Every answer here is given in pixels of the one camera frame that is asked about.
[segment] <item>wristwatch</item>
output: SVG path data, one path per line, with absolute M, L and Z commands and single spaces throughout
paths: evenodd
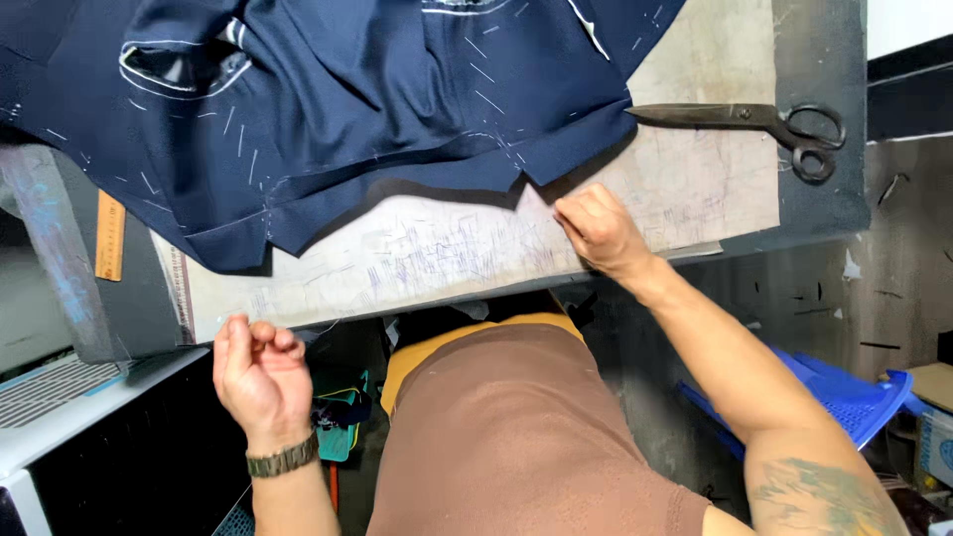
M 271 478 L 294 471 L 317 458 L 317 433 L 312 431 L 308 439 L 293 446 L 286 446 L 281 452 L 263 458 L 255 458 L 245 452 L 248 462 L 248 474 L 253 478 Z

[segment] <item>wooden ruler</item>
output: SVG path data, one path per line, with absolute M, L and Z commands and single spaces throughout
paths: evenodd
M 110 281 L 122 279 L 122 244 L 126 235 L 126 207 L 99 191 L 96 220 L 96 276 Z

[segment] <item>tailor's scissors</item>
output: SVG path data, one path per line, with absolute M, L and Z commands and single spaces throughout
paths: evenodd
M 791 124 L 791 118 L 801 112 L 816 112 L 834 123 L 837 138 L 805 132 Z M 809 184 L 821 184 L 834 173 L 832 151 L 843 147 L 847 130 L 841 115 L 822 104 L 801 104 L 787 113 L 768 104 L 649 104 L 635 106 L 626 112 L 639 122 L 667 129 L 730 129 L 765 131 L 791 154 L 795 173 Z M 821 166 L 807 169 L 804 159 L 816 158 Z

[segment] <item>brown t-shirt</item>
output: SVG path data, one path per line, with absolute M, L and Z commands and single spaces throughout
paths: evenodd
M 585 344 L 503 325 L 401 384 L 368 534 L 700 536 L 708 504 L 646 464 Z

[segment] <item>black cloth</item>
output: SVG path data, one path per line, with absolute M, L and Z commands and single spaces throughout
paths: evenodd
M 681 4 L 14 0 L 0 118 L 204 266 L 242 269 L 382 177 L 569 172 L 636 127 L 625 81 Z

